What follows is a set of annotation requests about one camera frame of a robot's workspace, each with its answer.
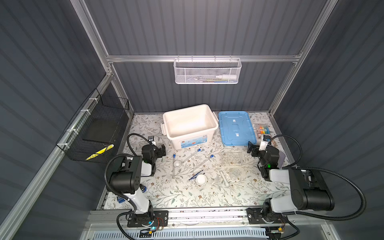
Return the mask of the blue capped test tube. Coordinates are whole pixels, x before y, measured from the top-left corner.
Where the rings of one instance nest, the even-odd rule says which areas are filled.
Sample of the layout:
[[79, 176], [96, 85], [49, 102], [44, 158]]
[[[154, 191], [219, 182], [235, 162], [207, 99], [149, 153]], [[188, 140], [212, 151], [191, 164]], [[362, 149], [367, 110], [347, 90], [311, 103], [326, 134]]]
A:
[[215, 157], [214, 155], [210, 155], [210, 156], [206, 157], [204, 160], [202, 160], [199, 164], [197, 164], [195, 166], [195, 169], [202, 168], [204, 165], [208, 164], [211, 161], [211, 159], [214, 157]]
[[172, 178], [173, 179], [175, 178], [175, 174], [176, 174], [175, 162], [176, 162], [176, 154], [173, 154], [173, 163], [172, 163], [172, 166], [173, 166]]
[[201, 152], [202, 149], [196, 149], [194, 152], [192, 152], [189, 156], [187, 156], [183, 162], [187, 162], [188, 160], [190, 160], [192, 157], [194, 157], [197, 153]]

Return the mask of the clear test tube rack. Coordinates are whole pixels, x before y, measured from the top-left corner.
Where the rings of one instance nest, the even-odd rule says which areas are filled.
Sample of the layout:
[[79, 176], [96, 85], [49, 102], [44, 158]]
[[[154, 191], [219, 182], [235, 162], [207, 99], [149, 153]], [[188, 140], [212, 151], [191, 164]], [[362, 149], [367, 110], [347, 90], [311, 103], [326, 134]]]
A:
[[245, 162], [244, 155], [240, 152], [221, 153], [220, 159], [224, 167], [241, 166]]

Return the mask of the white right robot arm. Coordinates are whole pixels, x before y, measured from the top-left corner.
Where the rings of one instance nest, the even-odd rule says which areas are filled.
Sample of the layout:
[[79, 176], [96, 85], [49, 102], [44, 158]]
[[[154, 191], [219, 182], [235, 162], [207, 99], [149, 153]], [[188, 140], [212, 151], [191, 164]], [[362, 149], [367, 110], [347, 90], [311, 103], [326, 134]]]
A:
[[264, 201], [261, 210], [263, 217], [304, 210], [332, 211], [334, 209], [334, 198], [320, 171], [283, 169], [285, 154], [264, 141], [261, 145], [248, 142], [247, 153], [259, 159], [258, 169], [265, 181], [290, 186], [288, 195], [268, 198]]

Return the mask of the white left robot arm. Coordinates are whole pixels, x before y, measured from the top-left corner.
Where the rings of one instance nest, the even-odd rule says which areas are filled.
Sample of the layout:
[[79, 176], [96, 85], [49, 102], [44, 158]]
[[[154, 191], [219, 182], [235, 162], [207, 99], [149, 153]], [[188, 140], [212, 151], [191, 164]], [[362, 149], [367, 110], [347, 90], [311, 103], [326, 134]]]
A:
[[142, 148], [141, 156], [119, 154], [107, 163], [104, 180], [107, 191], [132, 205], [129, 214], [153, 219], [153, 206], [143, 193], [145, 186], [141, 184], [142, 170], [148, 171], [148, 176], [156, 172], [156, 161], [166, 155], [166, 147], [146, 145]]

